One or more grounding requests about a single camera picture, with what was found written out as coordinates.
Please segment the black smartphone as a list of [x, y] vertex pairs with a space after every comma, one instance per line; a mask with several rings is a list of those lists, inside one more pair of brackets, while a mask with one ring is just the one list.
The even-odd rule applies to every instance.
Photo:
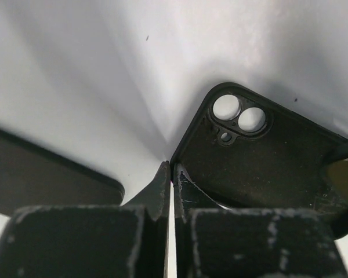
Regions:
[[0, 129], [0, 213], [36, 205], [120, 205], [123, 185]]

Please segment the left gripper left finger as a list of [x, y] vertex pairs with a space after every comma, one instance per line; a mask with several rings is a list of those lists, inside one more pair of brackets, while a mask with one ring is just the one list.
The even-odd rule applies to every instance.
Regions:
[[167, 277], [170, 165], [123, 206], [27, 206], [0, 237], [0, 277]]

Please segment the black phone case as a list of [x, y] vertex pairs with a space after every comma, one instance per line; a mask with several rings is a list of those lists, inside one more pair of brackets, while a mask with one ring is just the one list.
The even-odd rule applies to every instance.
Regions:
[[[256, 131], [239, 116], [213, 113], [222, 96], [234, 96], [242, 112], [259, 108]], [[214, 201], [234, 208], [301, 208], [317, 212], [333, 236], [348, 235], [348, 205], [323, 175], [328, 155], [348, 139], [236, 83], [213, 87], [177, 146], [170, 164]]]

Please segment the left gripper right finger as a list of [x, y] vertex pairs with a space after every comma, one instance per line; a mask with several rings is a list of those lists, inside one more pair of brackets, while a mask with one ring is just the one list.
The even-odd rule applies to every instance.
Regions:
[[348, 277], [334, 234], [312, 211], [220, 207], [173, 170], [178, 277]]

